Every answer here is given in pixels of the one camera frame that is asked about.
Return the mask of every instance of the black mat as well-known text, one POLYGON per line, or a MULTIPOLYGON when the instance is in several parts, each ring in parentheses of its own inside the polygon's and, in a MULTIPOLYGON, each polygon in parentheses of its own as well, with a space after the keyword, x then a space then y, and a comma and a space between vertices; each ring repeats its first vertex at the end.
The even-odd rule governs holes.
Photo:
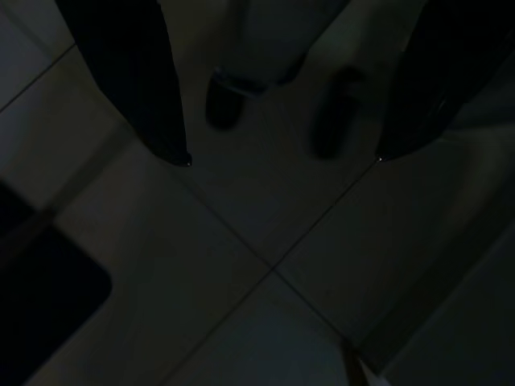
MULTIPOLYGON (((0 238, 34 210, 0 183, 0 238)), ((23 384, 106 300, 109 275, 50 228, 0 271, 0 385, 23 384)))

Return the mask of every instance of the tiled floor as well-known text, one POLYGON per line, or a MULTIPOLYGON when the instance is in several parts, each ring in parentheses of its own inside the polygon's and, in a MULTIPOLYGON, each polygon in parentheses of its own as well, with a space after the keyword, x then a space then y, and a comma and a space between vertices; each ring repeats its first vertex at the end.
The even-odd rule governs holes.
MULTIPOLYGON (((0 1, 5 106, 72 41, 53 2, 0 1)), ((58 227, 109 270, 113 293, 30 386, 346 384, 340 337, 270 265, 283 259, 281 275, 358 344, 509 173, 508 130, 449 133, 375 166, 303 238, 373 160, 373 114, 359 116, 334 162, 313 159, 306 136, 328 78, 362 60, 356 41, 379 2, 353 3, 293 84, 219 133, 204 98, 227 3, 163 2, 194 166, 171 168, 134 139, 60 213, 58 227)), ((391 9, 389 26, 399 23, 391 9)), ((412 22, 400 18, 398 40, 412 22)), ((394 59, 378 60, 381 78, 394 59)), ((43 207, 120 125, 72 49, 0 114, 0 176, 43 207)))

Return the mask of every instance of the dark object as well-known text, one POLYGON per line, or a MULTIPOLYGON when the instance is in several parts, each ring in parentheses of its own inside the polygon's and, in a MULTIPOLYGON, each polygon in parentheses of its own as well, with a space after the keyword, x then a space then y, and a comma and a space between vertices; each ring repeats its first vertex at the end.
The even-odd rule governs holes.
POLYGON ((430 0, 398 65, 377 156, 435 140, 512 52, 511 2, 430 0))
POLYGON ((356 87, 365 79, 358 69, 347 67, 332 79, 311 130, 311 148, 322 159, 336 157, 361 103, 355 95, 356 87))
POLYGON ((86 64, 152 153, 190 166, 179 81, 155 0, 56 0, 86 64))
POLYGON ((232 129, 238 123, 244 105, 244 96, 211 79, 206 97, 206 119, 212 127, 232 129))
MULTIPOLYGON (((0 184, 0 239, 35 212, 0 184)), ((106 271, 54 228, 0 269, 0 384, 27 379, 106 300, 106 271)))

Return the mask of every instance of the black shoe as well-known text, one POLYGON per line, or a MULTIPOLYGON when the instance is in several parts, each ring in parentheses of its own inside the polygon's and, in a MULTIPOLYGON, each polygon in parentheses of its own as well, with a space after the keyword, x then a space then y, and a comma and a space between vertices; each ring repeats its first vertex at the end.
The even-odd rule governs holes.
POLYGON ((206 97, 206 120, 216 129, 232 129, 240 119, 244 103, 244 96, 211 79, 206 97))

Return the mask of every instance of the floor tile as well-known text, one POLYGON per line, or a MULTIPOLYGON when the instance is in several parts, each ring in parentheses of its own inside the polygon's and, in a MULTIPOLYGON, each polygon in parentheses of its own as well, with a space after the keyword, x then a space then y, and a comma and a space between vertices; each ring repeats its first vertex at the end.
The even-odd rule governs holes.
MULTIPOLYGON (((184 60, 188 66, 178 66, 195 165, 184 178, 270 263, 282 257, 375 158, 385 84, 409 34, 392 11, 381 24, 382 32, 393 27, 398 33, 389 41, 369 42, 373 47, 368 47, 368 56, 363 54, 358 49, 361 32, 377 20, 378 5, 374 0, 349 5, 310 50, 298 79, 260 101, 250 101, 231 132, 216 132, 204 119, 205 93, 218 64, 212 61, 216 55, 207 60, 198 55, 196 61, 188 57, 184 60), (379 44, 381 55, 370 58, 379 44), (349 129, 340 157, 322 162, 315 159, 308 144, 311 121, 328 81, 348 64, 363 65, 370 72, 361 92, 363 113, 349 129)), ((193 51, 216 46, 214 38, 196 41, 193 51)))
POLYGON ((373 160, 380 129, 375 117, 357 120, 334 162, 315 159, 306 144, 320 93, 336 65, 343 64, 327 69, 308 63, 291 86, 250 101, 238 126, 224 133, 204 118, 212 68, 197 64, 179 72, 181 84, 187 84, 183 108, 195 165, 184 178, 271 263, 373 160))
POLYGON ((513 383, 514 225, 385 370, 392 384, 513 383))
POLYGON ((0 109, 47 66, 47 58, 7 17, 0 5, 0 109))
POLYGON ((73 44, 54 0, 2 0, 11 20, 50 58, 73 44))
POLYGON ((500 186, 486 132, 375 166, 280 266, 355 344, 500 186))
POLYGON ((36 207, 120 124, 68 71, 73 59, 67 55, 0 114, 0 176, 36 207))
POLYGON ((58 219, 113 280, 29 383, 156 385, 266 267, 135 142, 58 219))
POLYGON ((348 380, 340 339, 273 275, 165 383, 185 384, 341 386, 348 380))

